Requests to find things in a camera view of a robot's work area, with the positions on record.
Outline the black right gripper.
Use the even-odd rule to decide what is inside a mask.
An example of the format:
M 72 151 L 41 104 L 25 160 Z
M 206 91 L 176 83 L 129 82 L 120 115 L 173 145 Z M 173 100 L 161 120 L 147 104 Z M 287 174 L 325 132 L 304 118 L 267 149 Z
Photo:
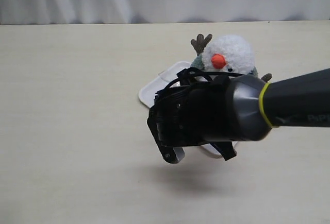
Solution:
M 147 125 L 161 145 L 192 147 L 210 144 L 225 161 L 237 156 L 225 92 L 232 76 L 178 77 L 155 93 Z

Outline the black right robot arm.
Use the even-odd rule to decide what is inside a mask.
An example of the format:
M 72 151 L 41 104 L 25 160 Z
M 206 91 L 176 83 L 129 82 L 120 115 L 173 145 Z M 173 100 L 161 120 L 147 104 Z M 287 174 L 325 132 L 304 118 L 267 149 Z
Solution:
M 274 128 L 328 127 L 329 69 L 270 83 L 190 67 L 156 92 L 147 125 L 167 163 L 205 144 L 229 160 L 234 142 L 263 140 Z

